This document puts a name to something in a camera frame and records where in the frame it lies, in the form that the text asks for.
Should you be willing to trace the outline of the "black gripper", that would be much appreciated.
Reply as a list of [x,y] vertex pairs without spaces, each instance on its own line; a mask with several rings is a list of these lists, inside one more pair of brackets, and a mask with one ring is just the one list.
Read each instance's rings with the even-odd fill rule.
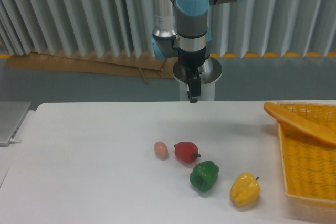
[[[190,103],[196,103],[198,101],[198,97],[201,95],[201,78],[197,68],[200,67],[206,60],[206,48],[204,47],[199,51],[185,51],[179,48],[178,60],[182,66],[187,67],[185,68],[187,96],[190,99]],[[190,78],[188,68],[196,69],[190,73]]]

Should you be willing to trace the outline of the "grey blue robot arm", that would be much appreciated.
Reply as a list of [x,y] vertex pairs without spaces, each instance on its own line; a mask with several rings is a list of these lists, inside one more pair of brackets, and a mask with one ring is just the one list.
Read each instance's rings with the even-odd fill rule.
[[221,64],[211,58],[210,6],[246,0],[154,0],[151,43],[157,59],[175,58],[173,76],[180,100],[214,101]]

